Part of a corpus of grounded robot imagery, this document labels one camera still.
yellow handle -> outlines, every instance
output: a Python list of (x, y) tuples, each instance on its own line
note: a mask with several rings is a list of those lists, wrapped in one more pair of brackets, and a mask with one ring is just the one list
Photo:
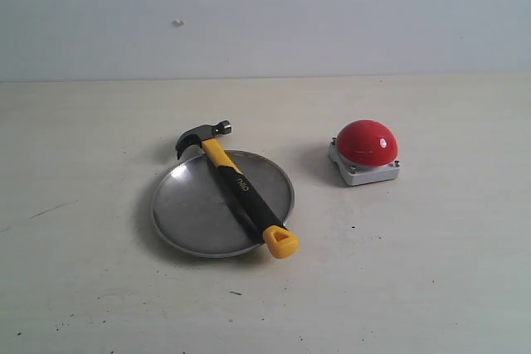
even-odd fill
[(299, 248), (297, 236), (293, 232), (277, 225), (267, 227), (262, 237), (273, 257), (277, 259), (285, 259)]
[(234, 162), (228, 157), (227, 153), (215, 138), (209, 138), (201, 143), (201, 147), (212, 163), (218, 166), (228, 166), (234, 168), (238, 173), (241, 173), (240, 169), (234, 164)]

red dome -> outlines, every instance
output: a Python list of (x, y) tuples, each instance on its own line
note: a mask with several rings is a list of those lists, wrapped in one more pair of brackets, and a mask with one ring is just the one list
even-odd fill
[(394, 161), (398, 144), (391, 130), (374, 120), (357, 120), (345, 126), (336, 138), (341, 155), (364, 166), (382, 166)]

hammer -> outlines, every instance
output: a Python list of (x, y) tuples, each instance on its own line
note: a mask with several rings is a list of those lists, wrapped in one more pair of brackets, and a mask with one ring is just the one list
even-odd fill
[(234, 194), (241, 208), (251, 219), (271, 254), (277, 259), (292, 255), (299, 247), (299, 240), (288, 231), (267, 203), (244, 176), (241, 170), (232, 162), (216, 140), (218, 134), (229, 134), (232, 126), (228, 120), (212, 126), (204, 124), (184, 133), (177, 144), (177, 158), (179, 159), (186, 148), (198, 145), (216, 166), (222, 180)]

metal plate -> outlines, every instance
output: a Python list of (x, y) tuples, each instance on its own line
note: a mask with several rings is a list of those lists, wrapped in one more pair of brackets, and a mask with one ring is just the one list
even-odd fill
[[(295, 195), (284, 171), (255, 153), (227, 154), (285, 224)], [(162, 180), (151, 213), (158, 234), (191, 255), (231, 257), (264, 243), (205, 154), (181, 163)]]

white tabletop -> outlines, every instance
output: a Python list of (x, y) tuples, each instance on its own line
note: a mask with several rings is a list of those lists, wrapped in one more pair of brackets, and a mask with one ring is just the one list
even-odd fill
[[(153, 233), (178, 135), (222, 119), (294, 184), (288, 259)], [(355, 119), (397, 180), (343, 184)], [(531, 74), (1, 84), (1, 351), (529, 353), (530, 131)]]

